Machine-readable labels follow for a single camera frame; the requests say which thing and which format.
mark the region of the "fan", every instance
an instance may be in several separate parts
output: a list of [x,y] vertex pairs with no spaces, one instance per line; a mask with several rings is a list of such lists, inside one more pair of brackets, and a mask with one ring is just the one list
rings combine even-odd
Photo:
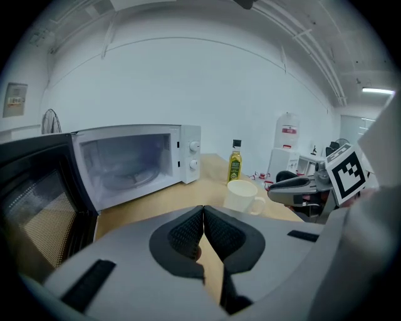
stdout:
[[336,140],[336,143],[338,143],[338,145],[340,145],[340,147],[341,147],[341,146],[343,146],[343,145],[345,145],[345,144],[349,144],[350,142],[347,141],[345,138],[340,138],[340,139],[337,139],[337,140]]
[[42,118],[42,134],[61,133],[60,122],[53,109],[48,109]]

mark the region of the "white microwave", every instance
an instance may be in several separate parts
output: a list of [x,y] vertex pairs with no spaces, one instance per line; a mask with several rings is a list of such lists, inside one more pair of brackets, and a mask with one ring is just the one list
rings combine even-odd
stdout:
[[199,178],[200,126],[101,127],[75,132],[72,141],[97,211]]

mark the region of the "ceiling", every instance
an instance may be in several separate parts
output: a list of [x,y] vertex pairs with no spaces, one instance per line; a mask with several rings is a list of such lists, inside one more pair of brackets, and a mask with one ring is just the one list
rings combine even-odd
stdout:
[[[59,0],[33,25],[30,42],[55,52],[70,37],[115,10],[174,0]],[[385,47],[352,7],[335,0],[258,0],[251,9],[283,28],[324,74],[338,106],[384,106],[388,95],[363,87],[396,90],[400,78]]]

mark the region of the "black slot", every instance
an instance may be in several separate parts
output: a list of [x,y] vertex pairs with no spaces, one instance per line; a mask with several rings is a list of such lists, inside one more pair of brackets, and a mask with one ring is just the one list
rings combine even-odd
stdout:
[[107,260],[96,261],[73,287],[64,294],[61,300],[71,308],[84,312],[113,271],[115,265],[115,263]]
[[289,232],[287,235],[292,236],[294,238],[304,239],[305,241],[309,241],[309,242],[316,242],[319,238],[319,236],[317,234],[296,231],[295,229],[292,230],[291,232]]

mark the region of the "framed notice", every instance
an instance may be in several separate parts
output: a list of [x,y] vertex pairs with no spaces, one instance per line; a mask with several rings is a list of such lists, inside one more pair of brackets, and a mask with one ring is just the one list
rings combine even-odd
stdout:
[[4,99],[3,118],[23,116],[28,85],[23,83],[8,83]]

